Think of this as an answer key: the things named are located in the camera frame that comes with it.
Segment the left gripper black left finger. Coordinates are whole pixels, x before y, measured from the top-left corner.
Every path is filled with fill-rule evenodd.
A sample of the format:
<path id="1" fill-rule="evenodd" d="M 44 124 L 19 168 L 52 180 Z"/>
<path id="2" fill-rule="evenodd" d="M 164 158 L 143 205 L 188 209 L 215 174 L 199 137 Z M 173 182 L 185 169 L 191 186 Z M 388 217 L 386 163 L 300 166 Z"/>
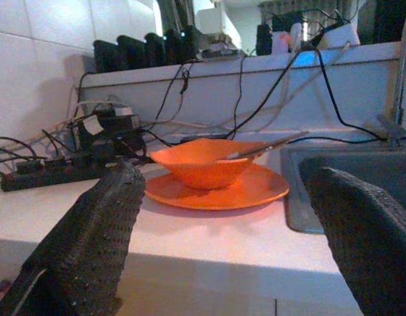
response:
<path id="1" fill-rule="evenodd" d="M 0 315 L 115 315 L 145 179 L 121 160 L 75 201 L 0 300 Z"/>

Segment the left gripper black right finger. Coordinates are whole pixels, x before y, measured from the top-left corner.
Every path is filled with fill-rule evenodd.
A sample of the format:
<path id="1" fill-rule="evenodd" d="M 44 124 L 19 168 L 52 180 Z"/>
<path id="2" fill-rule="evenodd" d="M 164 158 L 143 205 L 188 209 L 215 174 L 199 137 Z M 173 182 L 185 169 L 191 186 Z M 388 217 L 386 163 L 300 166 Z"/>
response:
<path id="1" fill-rule="evenodd" d="M 303 183 L 332 257 L 364 315 L 406 315 L 406 209 L 384 189 L 330 167 Z"/>

